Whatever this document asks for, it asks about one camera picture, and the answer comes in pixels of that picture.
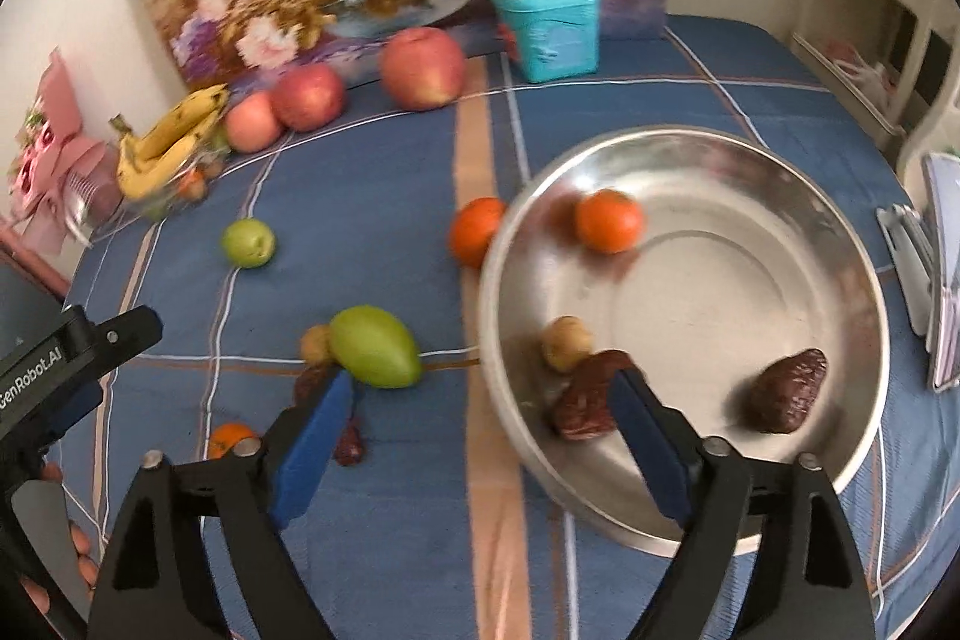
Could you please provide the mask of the person's hand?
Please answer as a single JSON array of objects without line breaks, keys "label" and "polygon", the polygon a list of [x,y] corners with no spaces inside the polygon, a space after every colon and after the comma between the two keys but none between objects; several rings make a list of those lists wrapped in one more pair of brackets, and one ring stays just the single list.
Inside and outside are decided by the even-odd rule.
[{"label": "person's hand", "polygon": [[44,464],[36,479],[14,493],[14,516],[53,583],[76,614],[86,620],[93,593],[91,583],[98,570],[88,557],[88,539],[68,518],[62,479],[57,464]]}]

